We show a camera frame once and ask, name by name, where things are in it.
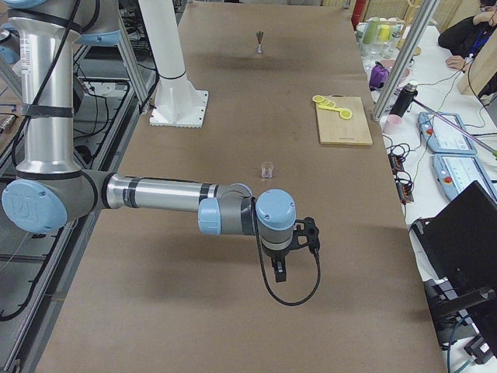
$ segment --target small glass cup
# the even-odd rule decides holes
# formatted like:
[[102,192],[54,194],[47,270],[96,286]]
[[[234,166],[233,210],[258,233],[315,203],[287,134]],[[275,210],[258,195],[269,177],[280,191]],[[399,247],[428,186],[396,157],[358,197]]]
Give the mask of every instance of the small glass cup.
[[263,179],[273,178],[274,164],[271,162],[263,162],[261,165],[261,175]]

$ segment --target purple bag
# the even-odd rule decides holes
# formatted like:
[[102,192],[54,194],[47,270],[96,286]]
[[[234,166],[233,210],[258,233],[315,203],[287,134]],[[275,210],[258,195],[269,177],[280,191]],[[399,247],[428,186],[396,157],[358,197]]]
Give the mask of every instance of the purple bag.
[[371,69],[370,77],[370,90],[382,88],[388,78],[389,70],[385,68],[380,62],[377,62]]

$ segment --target table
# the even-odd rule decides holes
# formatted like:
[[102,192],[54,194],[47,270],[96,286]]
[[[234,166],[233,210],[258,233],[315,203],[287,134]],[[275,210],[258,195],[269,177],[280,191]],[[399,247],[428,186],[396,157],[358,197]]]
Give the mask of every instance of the table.
[[[379,127],[370,148],[318,143],[314,94],[373,109],[347,11],[194,2],[179,28],[189,78],[210,91],[204,126],[141,121],[120,171],[287,190],[321,229],[321,287],[284,308],[253,238],[201,235],[193,214],[104,211],[37,371],[443,372]],[[292,253],[287,269],[273,286],[300,298],[313,259]]]
[[[456,71],[449,69],[445,65],[445,60],[451,56],[448,50],[438,47],[437,39],[439,32],[435,26],[428,26],[420,43],[422,53],[414,57],[415,64],[410,68],[411,74],[408,79],[417,80],[421,84],[435,83],[442,79],[449,78],[439,82],[436,85],[420,85],[418,88],[419,94],[417,100],[425,103],[434,110],[439,110],[448,113],[459,113],[466,124],[474,126],[483,126],[481,128],[468,127],[468,131],[472,134],[483,134],[495,132],[495,124],[487,114],[486,110],[479,112],[481,104],[474,96],[462,96],[457,89],[457,82],[462,78],[462,74],[457,74]],[[373,97],[377,97],[377,92],[373,93]],[[418,114],[425,111],[418,105],[413,104],[410,111],[403,116],[402,126],[399,131],[389,137],[395,144],[406,142],[411,145],[411,148],[419,146],[419,130],[417,117]],[[492,147],[495,147],[496,138],[487,138],[486,141]],[[385,138],[384,143],[390,146],[391,142]],[[492,180],[497,179],[497,163],[492,155],[484,150],[479,145],[477,146],[478,158],[484,165],[489,177]],[[436,180],[436,175],[432,167],[432,154],[430,151],[425,152],[426,143],[423,141],[421,146],[413,153],[408,155],[404,164],[406,170],[417,177],[413,197],[415,202],[407,205],[405,222],[410,225],[418,218],[431,218],[436,216],[444,207],[448,205],[448,199],[443,194],[443,191]],[[430,278],[437,279],[435,271],[431,267],[425,253],[422,250],[417,238],[411,233],[412,245],[415,250],[416,260],[419,267],[419,272],[424,281]],[[463,346],[470,339],[460,340],[454,345],[451,350],[451,360],[453,362],[453,371],[460,367],[467,359],[468,355],[464,352]],[[464,371],[468,373],[479,372],[494,372],[497,371],[497,359],[493,357],[486,365],[471,365]]]

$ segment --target person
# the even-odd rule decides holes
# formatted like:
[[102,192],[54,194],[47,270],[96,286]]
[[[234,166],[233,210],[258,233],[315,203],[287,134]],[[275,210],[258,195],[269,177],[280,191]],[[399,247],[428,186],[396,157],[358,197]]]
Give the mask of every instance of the person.
[[[497,26],[497,6],[495,0],[480,0],[481,12],[467,17],[443,31],[438,44],[448,49],[452,57],[445,63],[448,68],[467,71],[472,58],[483,48]],[[497,74],[495,74],[479,96],[490,96],[497,91]]]

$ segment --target laptop screen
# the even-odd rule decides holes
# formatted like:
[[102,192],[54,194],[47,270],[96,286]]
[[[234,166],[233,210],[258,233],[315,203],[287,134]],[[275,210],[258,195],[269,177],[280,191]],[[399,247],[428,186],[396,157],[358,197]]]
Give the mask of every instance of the laptop screen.
[[[431,219],[423,236],[433,269],[458,295],[484,286],[497,291],[497,204],[478,182]],[[467,311],[497,356],[497,300]]]

